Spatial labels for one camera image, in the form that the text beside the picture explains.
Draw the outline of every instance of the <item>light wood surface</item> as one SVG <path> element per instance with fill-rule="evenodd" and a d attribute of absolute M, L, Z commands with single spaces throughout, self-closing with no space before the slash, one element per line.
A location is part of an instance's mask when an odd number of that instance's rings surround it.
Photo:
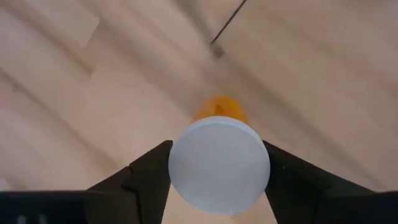
<path fill-rule="evenodd" d="M 371 189 L 398 189 L 398 4 L 248 0 L 215 57 L 209 43 L 240 3 L 3 1 L 1 183 L 85 189 L 176 139 L 206 99 L 231 95 L 263 139 Z M 172 187 L 164 223 L 188 222 L 275 219 L 265 196 L 220 216 Z"/>
<path fill-rule="evenodd" d="M 252 0 L 219 40 L 253 79 L 333 146 L 328 151 L 379 190 L 398 188 L 398 42 L 376 25 L 388 25 L 384 4 L 363 10 L 343 1 Z M 361 17 L 372 12 L 378 17 Z"/>

